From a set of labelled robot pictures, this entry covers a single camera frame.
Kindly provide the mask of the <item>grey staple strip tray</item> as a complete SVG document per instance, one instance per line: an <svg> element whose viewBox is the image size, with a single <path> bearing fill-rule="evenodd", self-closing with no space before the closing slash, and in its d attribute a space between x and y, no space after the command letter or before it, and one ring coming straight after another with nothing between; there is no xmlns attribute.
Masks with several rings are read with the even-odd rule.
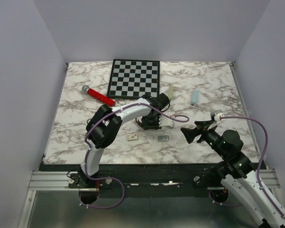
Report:
<svg viewBox="0 0 285 228"><path fill-rule="evenodd" d="M169 141L169 136L168 135L159 135L158 136L158 142L168 142Z"/></svg>

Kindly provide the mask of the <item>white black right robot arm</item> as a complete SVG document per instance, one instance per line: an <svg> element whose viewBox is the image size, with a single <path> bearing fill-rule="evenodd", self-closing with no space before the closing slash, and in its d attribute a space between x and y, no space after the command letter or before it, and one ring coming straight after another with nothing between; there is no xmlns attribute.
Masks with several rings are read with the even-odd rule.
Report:
<svg viewBox="0 0 285 228"><path fill-rule="evenodd" d="M242 152L243 141L237 131L216 132L214 120L196 121L195 128L181 128L188 143L196 137L206 142L222 161L211 167L205 175L197 175L194 182L199 186L220 186L232 193L250 213L260 228L285 228L285 208L274 197L259 176L260 167Z"/></svg>

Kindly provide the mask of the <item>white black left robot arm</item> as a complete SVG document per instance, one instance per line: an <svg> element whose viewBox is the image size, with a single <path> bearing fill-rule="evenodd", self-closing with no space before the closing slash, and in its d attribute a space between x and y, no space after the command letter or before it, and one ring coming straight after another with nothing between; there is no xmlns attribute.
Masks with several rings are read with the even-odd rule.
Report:
<svg viewBox="0 0 285 228"><path fill-rule="evenodd" d="M87 122L85 143L88 149L74 184L90 188L100 180L116 180L111 177L95 176L99 171L104 149L114 142L122 124L131 120L141 117L141 123L147 123L147 130L159 128L162 109L169 105L169 98L163 93L157 97L143 95L137 101L120 107L102 105Z"/></svg>

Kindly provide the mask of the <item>light blue stapler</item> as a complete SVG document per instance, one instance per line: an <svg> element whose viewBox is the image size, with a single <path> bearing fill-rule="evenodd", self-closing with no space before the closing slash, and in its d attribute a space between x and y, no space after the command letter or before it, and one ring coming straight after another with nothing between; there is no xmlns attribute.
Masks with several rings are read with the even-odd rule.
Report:
<svg viewBox="0 0 285 228"><path fill-rule="evenodd" d="M191 106L195 106L197 104L198 97L199 97L198 90L194 90L193 93L192 93L191 102L190 102Z"/></svg>

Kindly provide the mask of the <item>pale green stapler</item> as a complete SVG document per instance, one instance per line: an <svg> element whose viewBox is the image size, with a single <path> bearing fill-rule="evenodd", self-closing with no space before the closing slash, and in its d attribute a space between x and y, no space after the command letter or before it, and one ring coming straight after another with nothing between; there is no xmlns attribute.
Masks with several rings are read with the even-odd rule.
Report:
<svg viewBox="0 0 285 228"><path fill-rule="evenodd" d="M171 101L173 98L174 86L170 85L168 88L168 98Z"/></svg>

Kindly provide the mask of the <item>small staple box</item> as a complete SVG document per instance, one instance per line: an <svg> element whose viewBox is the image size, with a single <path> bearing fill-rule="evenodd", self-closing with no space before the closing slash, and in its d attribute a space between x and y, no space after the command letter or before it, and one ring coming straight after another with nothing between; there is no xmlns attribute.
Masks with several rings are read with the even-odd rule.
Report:
<svg viewBox="0 0 285 228"><path fill-rule="evenodd" d="M127 135L127 141L136 141L136 140L138 140L138 135L136 133Z"/></svg>

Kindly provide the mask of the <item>black white chessboard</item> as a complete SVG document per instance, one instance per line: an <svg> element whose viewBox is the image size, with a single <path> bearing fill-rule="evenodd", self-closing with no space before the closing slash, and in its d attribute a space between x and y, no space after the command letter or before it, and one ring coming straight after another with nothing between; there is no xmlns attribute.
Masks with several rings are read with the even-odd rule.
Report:
<svg viewBox="0 0 285 228"><path fill-rule="evenodd" d="M138 99L160 94L160 61L114 59L106 96Z"/></svg>

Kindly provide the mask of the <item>red glitter toy microphone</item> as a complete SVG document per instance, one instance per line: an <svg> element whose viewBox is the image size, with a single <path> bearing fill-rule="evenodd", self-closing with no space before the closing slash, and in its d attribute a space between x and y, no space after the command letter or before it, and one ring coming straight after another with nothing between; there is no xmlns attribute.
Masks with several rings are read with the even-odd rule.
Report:
<svg viewBox="0 0 285 228"><path fill-rule="evenodd" d="M90 95L91 97L93 97L94 99L96 99L97 101L103 103L103 104L106 104L108 105L109 107L113 107L115 106L115 101L110 99L109 97L91 89L88 85L84 85L82 87L82 92L84 94L88 94Z"/></svg>

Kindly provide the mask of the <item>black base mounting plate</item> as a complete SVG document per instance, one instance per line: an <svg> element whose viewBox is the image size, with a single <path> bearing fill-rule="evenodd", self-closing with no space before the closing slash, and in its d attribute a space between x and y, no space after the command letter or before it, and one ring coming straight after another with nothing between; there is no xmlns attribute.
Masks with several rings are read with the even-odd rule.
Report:
<svg viewBox="0 0 285 228"><path fill-rule="evenodd" d="M214 164L102 164L88 179L79 165L45 165L39 170L46 177L61 179L63 190L79 192L83 198L162 198L207 197L208 191L223 199L231 192L214 174Z"/></svg>

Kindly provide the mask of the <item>aluminium rail right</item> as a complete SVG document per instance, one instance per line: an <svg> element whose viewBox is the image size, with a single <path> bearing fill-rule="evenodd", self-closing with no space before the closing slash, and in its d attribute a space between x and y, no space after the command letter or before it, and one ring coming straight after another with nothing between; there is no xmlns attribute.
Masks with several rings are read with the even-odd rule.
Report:
<svg viewBox="0 0 285 228"><path fill-rule="evenodd" d="M276 171L273 170L261 170L260 171L260 178L264 182L264 184L269 189L279 189L281 188L280 182L278 180ZM207 187L207 190L223 190L224 186L219 184L215 185L214 187Z"/></svg>

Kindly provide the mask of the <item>aluminium rail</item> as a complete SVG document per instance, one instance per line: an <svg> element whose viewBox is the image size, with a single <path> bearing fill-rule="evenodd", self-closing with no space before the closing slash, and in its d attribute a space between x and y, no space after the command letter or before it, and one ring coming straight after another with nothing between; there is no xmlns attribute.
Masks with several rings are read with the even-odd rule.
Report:
<svg viewBox="0 0 285 228"><path fill-rule="evenodd" d="M260 178L264 182L264 184L269 189L279 189L281 188L280 182L278 180L276 171L273 170L261 170L260 171ZM219 184L215 185L214 187L207 187L207 190L223 190L224 186Z"/></svg>
<svg viewBox="0 0 285 228"><path fill-rule="evenodd" d="M30 191L78 191L69 188L66 171L34 171L31 175L28 190Z"/></svg>

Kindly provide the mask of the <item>aluminium rail left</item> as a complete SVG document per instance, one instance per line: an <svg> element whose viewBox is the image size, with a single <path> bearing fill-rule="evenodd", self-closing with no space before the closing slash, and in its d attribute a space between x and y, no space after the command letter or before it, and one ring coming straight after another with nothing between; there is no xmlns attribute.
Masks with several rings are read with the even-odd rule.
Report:
<svg viewBox="0 0 285 228"><path fill-rule="evenodd" d="M78 191L69 188L66 171L34 171L31 175L28 190L30 191Z"/></svg>

